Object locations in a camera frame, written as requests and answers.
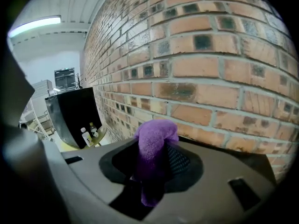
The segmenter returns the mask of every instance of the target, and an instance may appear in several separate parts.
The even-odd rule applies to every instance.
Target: purple cloth
[[[141,202],[154,207],[164,194],[164,141],[178,141],[177,125],[167,119],[155,119],[138,127],[139,153],[133,179],[142,184]]]

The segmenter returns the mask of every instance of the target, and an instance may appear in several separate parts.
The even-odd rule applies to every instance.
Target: fluorescent light
[[[32,22],[21,25],[21,26],[15,28],[14,30],[10,31],[8,33],[8,36],[10,38],[12,38],[22,32],[28,31],[30,29],[34,29],[34,28],[38,28],[38,27],[42,27],[42,26],[46,26],[46,25],[51,25],[51,24],[57,24],[60,22],[61,22],[60,17],[51,17],[51,18],[45,18],[45,19],[41,19],[41,20],[37,20],[37,21],[32,21]]]

